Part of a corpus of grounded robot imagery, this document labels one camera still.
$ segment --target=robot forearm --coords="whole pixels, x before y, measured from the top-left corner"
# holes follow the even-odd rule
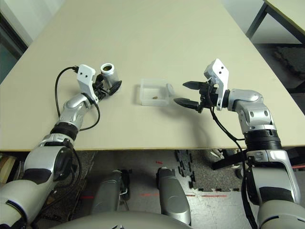
[[[22,179],[9,182],[0,189],[0,212],[6,212],[0,214],[0,224],[11,227],[20,218],[30,224],[58,181],[69,175],[74,140],[90,107],[83,94],[65,103],[51,133],[25,160]]]

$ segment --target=cable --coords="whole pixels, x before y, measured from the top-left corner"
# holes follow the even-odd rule
[[[89,130],[89,129],[95,127],[95,126],[99,123],[100,118],[101,118],[101,112],[100,112],[99,106],[98,106],[96,103],[93,103],[93,105],[95,106],[95,108],[96,108],[96,110],[97,110],[97,114],[98,114],[97,120],[96,120],[96,122],[95,122],[92,126],[89,126],[89,127],[83,128],[83,129],[80,129],[80,131]]]
[[[69,70],[69,69],[73,69],[73,68],[74,68],[74,67],[67,67],[67,68],[65,68],[64,70],[62,70],[62,71],[58,74],[58,76],[57,76],[57,78],[56,78],[56,81],[55,81],[55,103],[56,103],[56,110],[57,110],[58,117],[60,117],[60,115],[61,115],[61,113],[60,113],[60,111],[59,111],[58,98],[57,98],[57,85],[58,85],[58,81],[59,81],[59,78],[61,77],[61,75],[62,75],[65,71],[67,71],[67,70]]]
[[[53,201],[52,203],[50,203],[49,205],[45,206],[43,209],[41,209],[41,212],[40,212],[40,215],[42,212],[46,211],[47,209],[49,209],[51,206],[53,206],[54,204],[60,202],[61,200],[63,200],[66,196],[68,196],[74,189],[75,187],[77,186],[80,178],[81,178],[81,171],[82,171],[82,166],[81,166],[81,161],[80,161],[80,158],[78,157],[75,149],[73,149],[73,153],[75,154],[75,157],[78,161],[78,164],[79,164],[79,172],[78,172],[78,176],[77,176],[77,179],[74,183],[74,185],[64,194],[62,195],[60,198],[58,198],[57,200]]]
[[[57,76],[57,78],[56,78],[56,81],[55,81],[55,103],[56,103],[56,110],[57,110],[58,117],[61,116],[61,112],[59,111],[58,96],[57,96],[58,82],[59,82],[59,79],[60,79],[61,75],[62,75],[65,71],[67,71],[67,70],[69,70],[69,69],[73,69],[75,72],[78,71],[78,67],[77,67],[77,66],[74,66],[74,67],[67,67],[67,68],[65,68],[64,70],[62,70],[62,71],[58,74],[58,76]],[[94,101],[92,101],[89,97],[87,97],[87,99],[90,100],[90,101],[93,103],[93,105],[95,106],[95,108],[96,108],[96,110],[97,110],[97,113],[98,113],[98,118],[97,118],[97,121],[96,121],[92,126],[89,126],[89,127],[83,128],[83,129],[80,129],[80,131],[89,130],[89,129],[95,127],[95,126],[98,124],[98,122],[100,121],[100,118],[101,118],[101,112],[100,112],[99,106],[98,106]]]
[[[213,120],[217,123],[217,125],[221,128],[222,131],[225,132],[225,134],[232,140],[235,142],[235,144],[237,145],[238,149],[239,149],[239,153],[241,153],[241,156],[242,156],[242,164],[243,164],[243,172],[244,172],[244,177],[243,177],[243,181],[242,181],[242,188],[241,188],[241,194],[242,194],[242,200],[243,200],[243,206],[244,206],[244,212],[246,214],[246,217],[249,221],[249,224],[250,226],[253,228],[253,229],[257,229],[257,224],[256,224],[256,221],[255,221],[255,218],[253,216],[253,212],[251,210],[251,206],[250,206],[250,203],[248,201],[248,198],[247,198],[247,192],[246,192],[246,166],[245,166],[245,161],[246,161],[246,158],[244,156],[244,152],[242,150],[242,148],[240,147],[240,145],[238,144],[237,141],[241,141],[241,140],[244,140],[244,138],[236,138],[234,137],[222,124],[221,122],[218,120],[215,112],[214,112],[214,106],[213,106],[213,103],[212,103],[212,100],[211,100],[211,97],[210,97],[210,92],[211,92],[211,87],[208,88],[208,102],[210,103],[210,112],[211,112],[211,115],[213,117]]]

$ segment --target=gray floor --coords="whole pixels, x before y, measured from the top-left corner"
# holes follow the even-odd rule
[[[182,177],[178,171],[174,151],[108,151],[95,156],[94,165],[88,175],[84,197],[93,197],[98,184],[116,168],[132,169],[130,210],[160,213],[159,191],[156,187],[156,172],[159,167],[174,168],[191,208],[192,227],[209,228],[250,228],[244,217],[240,192],[201,192],[190,189],[189,177]],[[82,199],[79,211],[74,218],[89,215],[93,199]],[[253,206],[255,215],[257,206]]]

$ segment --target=desk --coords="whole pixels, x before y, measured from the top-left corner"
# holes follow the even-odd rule
[[[301,43],[305,43],[304,7],[303,0],[264,0],[246,36],[251,39],[266,14],[269,13]]]
[[[54,84],[62,69],[83,63],[98,72],[105,62],[114,64],[122,88],[99,103],[101,121],[78,134],[77,150],[235,148],[208,110],[139,101],[141,78],[167,79],[176,97],[199,100],[198,91],[182,84],[205,81],[203,72],[215,58],[230,72],[230,89],[264,96],[282,145],[305,145],[303,113],[220,2],[68,0],[0,86],[0,149],[30,150],[50,132],[58,119]],[[65,73],[60,107],[78,92],[76,74]],[[242,137],[236,113],[217,115]],[[83,126],[96,118],[90,110]]]

